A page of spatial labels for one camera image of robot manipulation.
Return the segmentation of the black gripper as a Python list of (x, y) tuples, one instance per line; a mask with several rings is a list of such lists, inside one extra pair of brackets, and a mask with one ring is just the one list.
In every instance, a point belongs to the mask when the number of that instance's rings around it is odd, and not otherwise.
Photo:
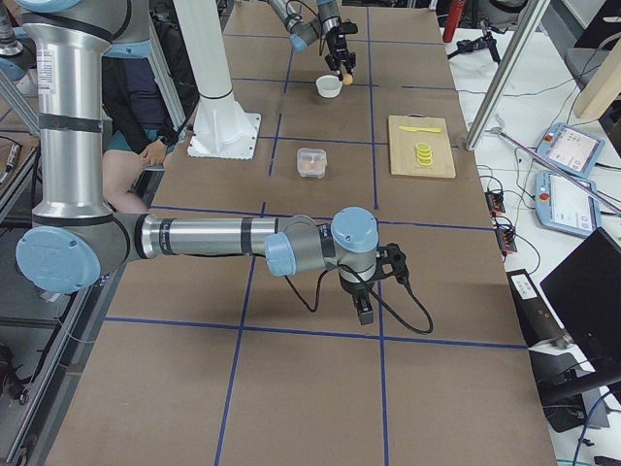
[(341, 81), (341, 66), (344, 66), (346, 73), (352, 76), (356, 66), (356, 53), (349, 51), (345, 35), (340, 33), (340, 29), (331, 29), (325, 39), (329, 50), (325, 61), (330, 71)]
[(342, 289), (352, 297), (360, 324), (372, 324), (374, 322), (374, 311), (370, 301), (368, 287), (352, 273), (344, 269), (339, 270), (339, 280)]

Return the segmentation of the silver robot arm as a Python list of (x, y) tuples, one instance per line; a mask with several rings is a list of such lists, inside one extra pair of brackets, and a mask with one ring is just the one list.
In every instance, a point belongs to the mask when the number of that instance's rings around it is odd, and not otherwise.
[(328, 52), (324, 59), (343, 85), (353, 83), (356, 54), (347, 44), (347, 37), (358, 33), (358, 26), (350, 19), (342, 19), (337, 1), (317, 1), (314, 11), (304, 1), (298, 4), (313, 14), (305, 21), (293, 4), (294, 1), (269, 0), (267, 4), (276, 13), (289, 34), (290, 43), (296, 52), (306, 50), (314, 42), (319, 44), (319, 55), (323, 48)]
[(145, 1), (25, 1), (37, 50), (43, 198), (16, 246), (20, 272), (41, 289), (73, 293), (118, 267), (158, 255), (261, 256), (276, 276), (337, 270), (359, 320), (373, 320), (376, 220), (349, 207), (329, 223), (284, 219), (159, 218), (114, 212), (104, 201), (102, 58), (150, 50)]

